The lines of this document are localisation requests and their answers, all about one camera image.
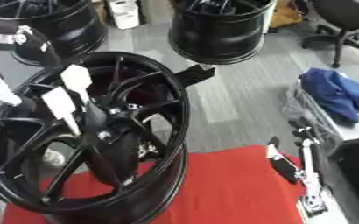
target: red mat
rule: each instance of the red mat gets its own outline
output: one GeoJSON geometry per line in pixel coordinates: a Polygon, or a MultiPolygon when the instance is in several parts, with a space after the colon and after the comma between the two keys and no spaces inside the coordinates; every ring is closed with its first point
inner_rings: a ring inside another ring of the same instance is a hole
{"type": "MultiPolygon", "coordinates": [[[[108,190],[87,172],[68,181],[73,196],[85,195],[87,189],[108,190]]],[[[153,223],[302,224],[295,206],[302,192],[300,184],[289,184],[273,170],[263,146],[191,154],[184,185],[153,223]]],[[[8,205],[3,224],[46,222],[39,214],[8,205]]]]}

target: gray carpet floor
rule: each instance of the gray carpet floor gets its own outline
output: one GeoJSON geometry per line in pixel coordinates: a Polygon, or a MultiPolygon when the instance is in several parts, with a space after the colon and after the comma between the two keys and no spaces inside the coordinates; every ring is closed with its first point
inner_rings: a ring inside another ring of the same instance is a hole
{"type": "MultiPolygon", "coordinates": [[[[193,62],[180,57],[167,43],[171,21],[167,2],[145,1],[144,11],[149,24],[126,31],[110,29],[108,41],[100,51],[143,54],[174,72],[191,66],[193,62]]],[[[265,144],[271,136],[277,135],[282,151],[297,154],[292,128],[281,113],[284,93],[310,67],[330,68],[333,57],[333,50],[328,45],[319,45],[312,50],[300,47],[301,39],[313,34],[313,26],[313,22],[304,22],[279,33],[267,34],[264,47],[257,56],[234,65],[219,66],[214,78],[190,87],[188,149],[206,152],[265,144]]],[[[359,51],[346,47],[341,63],[338,70],[359,81],[359,51]]],[[[22,66],[7,52],[0,52],[0,71],[13,88],[38,70],[22,66]]],[[[351,222],[359,224],[359,208],[352,209],[357,202],[349,185],[342,184],[339,173],[332,175],[335,176],[333,185],[337,187],[335,193],[342,198],[351,222]]]]}

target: blue jacket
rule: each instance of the blue jacket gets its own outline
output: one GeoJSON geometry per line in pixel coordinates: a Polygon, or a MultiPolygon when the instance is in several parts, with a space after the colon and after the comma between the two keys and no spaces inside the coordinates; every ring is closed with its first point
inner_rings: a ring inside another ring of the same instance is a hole
{"type": "Polygon", "coordinates": [[[302,87],[334,120],[359,121],[359,83],[336,71],[311,68],[300,76],[302,87]]]}

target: wheel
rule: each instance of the wheel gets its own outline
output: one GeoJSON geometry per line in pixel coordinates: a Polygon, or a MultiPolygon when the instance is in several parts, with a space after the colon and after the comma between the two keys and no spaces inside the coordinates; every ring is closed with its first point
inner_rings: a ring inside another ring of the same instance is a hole
{"type": "Polygon", "coordinates": [[[332,64],[332,68],[338,68],[340,66],[341,64],[339,62],[335,62],[334,64],[332,64]]]}
{"type": "Polygon", "coordinates": [[[89,70],[92,84],[87,105],[69,92],[79,136],[56,120],[41,99],[58,86],[65,88],[62,69],[43,70],[15,91],[34,107],[0,107],[0,194],[66,224],[148,222],[172,201],[185,177],[186,90],[167,67],[141,55],[95,52],[80,64],[89,70]],[[171,126],[165,138],[151,128],[154,116],[171,126]],[[71,152],[47,179],[39,164],[48,147],[56,150],[53,143],[71,152]],[[67,194],[81,165],[105,190],[77,198],[67,194]]]}

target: office chair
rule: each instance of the office chair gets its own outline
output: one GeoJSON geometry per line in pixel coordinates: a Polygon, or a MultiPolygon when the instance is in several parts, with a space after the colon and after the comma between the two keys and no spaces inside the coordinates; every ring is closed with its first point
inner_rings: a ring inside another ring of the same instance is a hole
{"type": "Polygon", "coordinates": [[[313,0],[314,9],[335,28],[319,24],[316,33],[319,35],[304,38],[302,48],[307,49],[310,42],[327,41],[334,43],[335,55],[333,68],[338,68],[343,45],[359,49],[359,3],[354,0],[313,0]]]}

